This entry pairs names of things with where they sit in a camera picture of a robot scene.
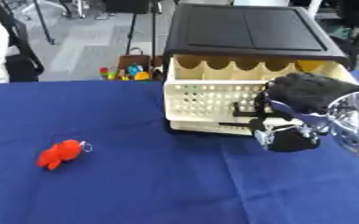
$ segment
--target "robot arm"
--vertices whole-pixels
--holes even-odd
[[[266,105],[286,120],[298,119],[303,124],[266,129]],[[255,110],[259,118],[250,127],[267,150],[314,149],[320,144],[319,135],[330,134],[344,148],[359,155],[359,85],[309,73],[291,73],[266,84],[265,91],[255,100]]]

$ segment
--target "red stuffed toy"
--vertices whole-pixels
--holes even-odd
[[[86,142],[76,140],[66,140],[55,144],[52,148],[40,153],[37,166],[46,167],[49,171],[56,169],[62,161],[69,161],[77,158],[81,153],[81,148]]]

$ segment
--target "floor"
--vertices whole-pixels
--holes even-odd
[[[227,0],[182,0],[181,2],[224,4]],[[162,53],[165,47],[171,17],[175,9],[172,0],[162,2],[163,14],[158,15],[157,51]],[[39,20],[33,10],[27,21],[16,10],[19,19],[29,29],[33,50],[42,60],[46,71],[40,76],[41,81],[80,81],[97,80],[100,67],[114,69],[118,57],[125,53],[127,34],[130,29],[131,14],[116,14],[96,20],[96,10],[91,10],[87,18],[65,18],[61,11],[50,6],[43,6],[46,23],[55,45],[46,42]],[[151,14],[137,18],[135,36],[132,46],[138,46],[144,53],[151,52]]]

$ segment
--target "black box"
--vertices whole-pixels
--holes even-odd
[[[349,64],[334,41],[296,7],[182,4],[172,19],[166,65],[174,54]]]

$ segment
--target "black chair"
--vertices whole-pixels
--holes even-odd
[[[45,69],[28,43],[25,24],[13,17],[11,9],[4,1],[0,3],[0,22],[10,35],[9,46],[18,49],[18,54],[6,57],[5,66],[10,81],[38,81],[38,76]]]

